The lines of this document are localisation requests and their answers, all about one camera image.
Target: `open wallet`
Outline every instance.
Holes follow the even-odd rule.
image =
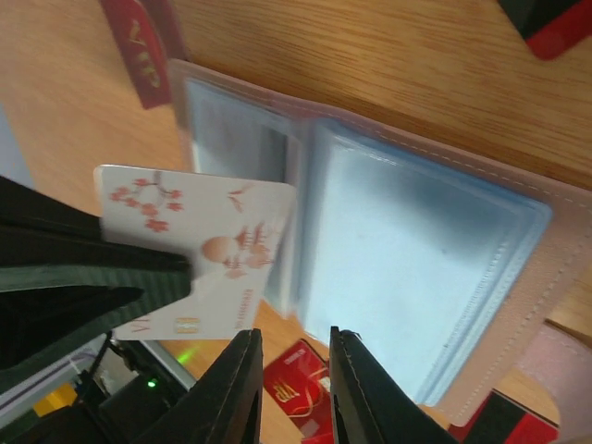
[[[0,393],[187,296],[184,256],[102,240],[99,219],[0,177]]]
[[[266,289],[465,424],[592,259],[592,193],[207,68],[169,62],[187,169],[298,202]]]

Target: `wallet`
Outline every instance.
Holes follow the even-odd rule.
[[[592,193],[343,109],[169,62],[187,169],[298,202],[266,300],[357,332],[405,394],[466,423],[592,259]]]

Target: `wood grain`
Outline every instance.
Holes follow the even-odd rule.
[[[174,3],[206,67],[592,189],[592,39],[538,61],[493,0]],[[0,0],[0,29],[0,101],[41,191],[98,214],[96,166],[182,167],[171,108],[141,109],[98,2]],[[551,321],[592,343],[592,273]],[[266,305],[256,325],[266,363],[303,335]],[[166,345],[198,376],[225,342]],[[559,420],[520,374],[499,387]],[[262,440],[299,442],[267,396]]]

